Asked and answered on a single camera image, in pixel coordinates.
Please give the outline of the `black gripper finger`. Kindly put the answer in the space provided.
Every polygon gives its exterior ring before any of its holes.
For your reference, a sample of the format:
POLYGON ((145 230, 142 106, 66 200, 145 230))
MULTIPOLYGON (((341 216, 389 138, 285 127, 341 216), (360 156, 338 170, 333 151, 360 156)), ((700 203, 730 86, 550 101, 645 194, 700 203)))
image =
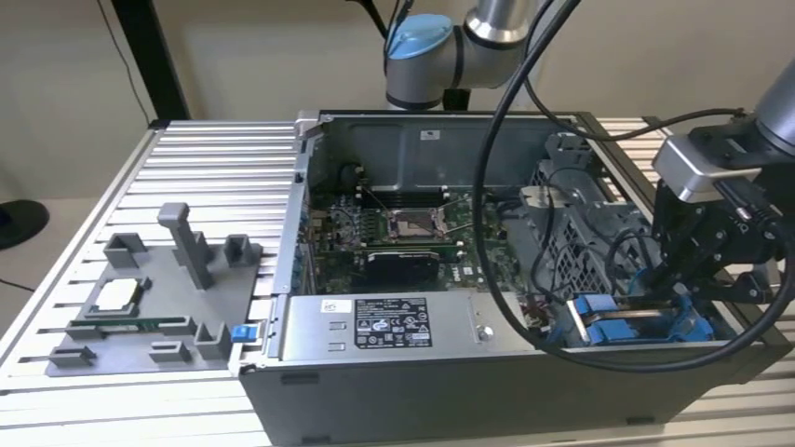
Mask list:
POLYGON ((641 276, 646 291, 662 291, 680 279, 688 278, 713 252, 709 237, 690 234, 665 234, 658 244, 658 264, 641 276))
POLYGON ((749 305, 768 305, 776 292, 768 276, 757 270, 748 270, 732 276, 725 269, 694 282, 694 298, 701 301, 749 305))

